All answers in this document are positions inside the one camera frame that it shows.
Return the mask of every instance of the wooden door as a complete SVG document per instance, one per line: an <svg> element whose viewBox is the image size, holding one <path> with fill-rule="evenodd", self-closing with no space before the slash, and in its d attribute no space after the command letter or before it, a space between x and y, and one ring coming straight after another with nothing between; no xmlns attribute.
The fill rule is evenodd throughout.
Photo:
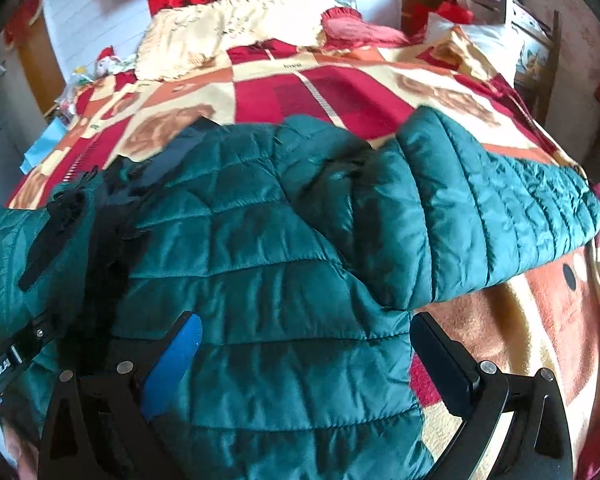
<svg viewBox="0 0 600 480"><path fill-rule="evenodd" d="M43 114L54 106L64 89L64 78L46 30L44 12L29 27L27 37L18 42L18 55L31 92Z"/></svg>

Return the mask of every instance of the red bag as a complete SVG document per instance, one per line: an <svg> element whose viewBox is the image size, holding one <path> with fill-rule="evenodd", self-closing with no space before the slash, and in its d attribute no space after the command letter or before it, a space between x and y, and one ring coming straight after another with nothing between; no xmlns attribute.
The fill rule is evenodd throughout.
<svg viewBox="0 0 600 480"><path fill-rule="evenodd" d="M430 12L435 12L450 22L458 23L459 25L471 25L474 22L474 14L470 10L460 7L455 1L448 0L442 2L437 9L431 9L423 4L415 4L411 11L408 34L416 34L426 27Z"/></svg>

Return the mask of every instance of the black dot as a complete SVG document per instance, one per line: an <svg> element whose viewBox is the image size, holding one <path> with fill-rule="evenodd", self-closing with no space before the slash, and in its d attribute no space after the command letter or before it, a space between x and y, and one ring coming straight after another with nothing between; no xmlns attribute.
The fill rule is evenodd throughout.
<svg viewBox="0 0 600 480"><path fill-rule="evenodd" d="M564 274L564 279L567 282L567 285L569 285L569 288L571 290L576 290L576 277L573 275L571 267L564 264L562 266L562 273Z"/></svg>

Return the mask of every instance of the bed sheet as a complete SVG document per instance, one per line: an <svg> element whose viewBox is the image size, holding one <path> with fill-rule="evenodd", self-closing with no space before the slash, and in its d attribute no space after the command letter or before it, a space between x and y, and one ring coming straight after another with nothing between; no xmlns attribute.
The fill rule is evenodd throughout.
<svg viewBox="0 0 600 480"><path fill-rule="evenodd" d="M535 126L517 94L459 29L436 44L362 48L328 56L271 40L221 54L176 82L108 76L77 99L79 115L56 149L18 188L10 207L42 206L52 188L119 155L159 152L200 116L216 123L279 123L291 114L331 121L374 146L419 105L435 107L485 149L578 166ZM600 234L559 260L508 282L426 307L477 359L503 371L555 371L578 476L600 467ZM411 386L424 412L423 439L438 457L459 426L420 361ZM506 432L501 421L476 478L486 478Z"/></svg>

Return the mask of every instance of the pink ruffled pillow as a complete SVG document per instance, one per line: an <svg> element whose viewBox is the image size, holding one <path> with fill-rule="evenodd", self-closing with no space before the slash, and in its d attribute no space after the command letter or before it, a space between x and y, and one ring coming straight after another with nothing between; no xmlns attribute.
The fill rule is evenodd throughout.
<svg viewBox="0 0 600 480"><path fill-rule="evenodd" d="M325 50L361 46L404 46L411 44L400 30L362 20L362 14L349 7L333 7L322 13L322 28L327 36Z"/></svg>

